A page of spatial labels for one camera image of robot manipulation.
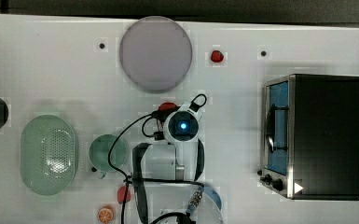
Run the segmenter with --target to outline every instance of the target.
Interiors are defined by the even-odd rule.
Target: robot
[[[202,105],[195,103],[200,96],[205,99]],[[162,132],[149,135],[157,140],[153,144],[141,143],[132,150],[132,184],[142,223],[149,224],[151,217],[156,217],[153,224],[223,223],[218,194],[195,182],[204,169],[199,123],[206,100],[200,94],[181,106],[153,112],[151,119],[163,123]]]

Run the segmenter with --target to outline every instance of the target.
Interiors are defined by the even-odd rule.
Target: white tabletop
[[[261,87],[293,73],[359,75],[359,29],[179,22],[193,45],[182,83],[145,93],[123,73],[118,46],[132,20],[0,15],[0,97],[9,121],[0,130],[0,223],[98,223],[113,204],[122,176],[103,180],[90,168],[94,138],[119,133],[159,104],[205,93],[201,124],[205,171],[201,180],[223,199],[226,223],[359,223],[359,202],[287,201],[258,182],[261,166]],[[105,49],[98,45],[105,43]],[[209,60],[213,49],[225,60]],[[267,56],[261,57],[260,51]],[[20,176],[20,137],[40,114],[66,119],[79,139],[73,183],[55,196],[28,190]],[[145,138],[139,124],[124,135],[133,148]],[[134,201],[127,223],[137,223]]]

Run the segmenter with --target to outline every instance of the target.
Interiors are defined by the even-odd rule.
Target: black cord
[[[130,182],[126,181],[126,192],[124,193],[124,201],[121,205],[121,224],[124,224],[124,210],[126,209],[127,193],[129,191]]]
[[[185,214],[183,213],[179,213],[179,212],[171,212],[171,213],[166,213],[164,215],[162,215],[161,217],[156,218],[154,221],[152,221],[150,224],[157,224],[158,222],[160,222],[162,219],[167,218],[167,217],[183,217],[185,216]]]
[[[157,125],[157,129],[159,130],[159,120],[158,119],[156,119],[156,125]]]
[[[129,190],[129,185],[131,183],[131,176],[127,175],[124,171],[122,171],[121,169],[117,168],[116,166],[113,165],[113,163],[110,161],[110,156],[112,155],[112,150],[115,147],[115,144],[117,143],[118,139],[121,137],[121,135],[123,135],[132,125],[134,125],[136,122],[138,122],[141,119],[147,118],[149,116],[152,116],[151,114],[148,115],[144,115],[141,116],[139,119],[137,119],[136,121],[134,121],[133,123],[131,123],[129,126],[127,126],[127,128],[125,128],[116,138],[115,142],[113,143],[113,145],[110,147],[109,149],[109,153],[107,154],[107,161],[110,165],[110,167],[112,167],[113,169],[121,172],[124,176],[125,176],[125,180],[124,182],[126,182],[126,192],[124,193],[124,201],[123,204],[121,205],[121,224],[124,224],[124,209],[126,208],[126,201],[127,201],[127,193]]]
[[[194,97],[194,99],[191,101],[191,103],[194,103],[200,96],[202,96],[205,99],[204,103],[202,105],[200,105],[200,107],[203,107],[206,105],[206,101],[207,101],[205,94],[202,94],[202,93],[198,94],[196,97]]]
[[[145,120],[144,124],[142,124],[142,134],[145,136],[145,137],[154,137],[154,135],[150,135],[150,134],[147,134],[145,133],[145,125],[147,124],[148,121],[150,121],[153,117],[150,117],[148,119]]]
[[[115,144],[117,143],[118,139],[121,137],[121,135],[123,135],[132,125],[134,125],[136,122],[138,122],[139,120],[141,119],[144,119],[144,118],[147,118],[149,116],[152,116],[151,114],[148,114],[148,115],[144,115],[144,116],[141,116],[139,119],[137,119],[136,121],[134,121],[133,123],[131,123],[129,126],[127,126],[127,128],[125,128],[119,135],[118,137],[116,138],[115,142],[113,143],[113,145],[110,147],[109,149],[109,153],[107,154],[107,161],[110,165],[110,167],[112,167],[113,169],[121,172],[125,177],[126,179],[129,179],[131,178],[130,175],[127,175],[124,171],[118,169],[116,166],[113,165],[113,163],[110,161],[110,156],[112,155],[112,150],[113,148],[115,147]]]

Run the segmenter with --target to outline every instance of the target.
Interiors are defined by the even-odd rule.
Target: oven knob
[[[260,180],[266,183],[267,185],[270,185],[272,178],[270,175],[265,175],[264,177],[260,177]]]
[[[276,179],[274,181],[271,182],[272,187],[277,189],[278,191],[283,190],[283,182],[281,179]]]

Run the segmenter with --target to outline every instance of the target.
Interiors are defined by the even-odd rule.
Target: toaster oven
[[[359,200],[359,77],[294,74],[264,86],[262,184],[288,199]]]

